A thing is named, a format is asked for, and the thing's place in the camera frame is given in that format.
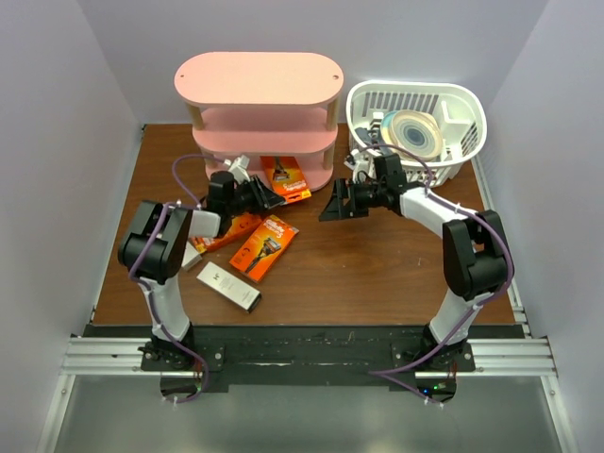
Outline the orange Gillette razor box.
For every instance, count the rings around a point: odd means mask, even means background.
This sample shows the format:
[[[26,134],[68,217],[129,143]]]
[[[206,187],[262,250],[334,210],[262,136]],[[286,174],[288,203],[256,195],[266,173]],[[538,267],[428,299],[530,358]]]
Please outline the orange Gillette razor box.
[[[311,198],[310,185],[296,158],[262,156],[260,163],[272,190],[284,198],[286,205]]]
[[[232,220],[227,233],[219,238],[191,237],[189,243],[200,254],[216,251],[251,234],[262,222],[260,215],[246,213]]]
[[[237,250],[229,264],[245,277],[260,283],[298,232],[296,227],[270,215]]]

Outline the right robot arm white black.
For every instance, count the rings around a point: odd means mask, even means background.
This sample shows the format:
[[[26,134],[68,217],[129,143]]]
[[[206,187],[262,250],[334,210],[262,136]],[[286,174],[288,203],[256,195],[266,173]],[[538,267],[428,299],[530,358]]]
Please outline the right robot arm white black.
[[[442,198],[429,182],[408,181],[396,154],[354,150],[347,165],[352,176],[334,182],[320,221],[362,218],[372,208],[385,208],[442,241],[445,298],[425,329],[419,357],[400,369],[443,370],[479,311],[512,283],[514,264],[501,219],[493,210],[468,210]]]

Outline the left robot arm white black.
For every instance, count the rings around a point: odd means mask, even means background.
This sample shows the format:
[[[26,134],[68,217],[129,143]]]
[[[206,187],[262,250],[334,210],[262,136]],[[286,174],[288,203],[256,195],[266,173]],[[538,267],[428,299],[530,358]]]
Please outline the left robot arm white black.
[[[186,314],[178,273],[194,236],[221,237],[242,214],[261,214],[285,203],[257,176],[237,178],[230,171],[210,176],[208,193],[193,206],[144,200],[118,248],[128,277],[142,290],[152,319],[151,340],[143,353],[175,370],[204,367],[193,325]]]

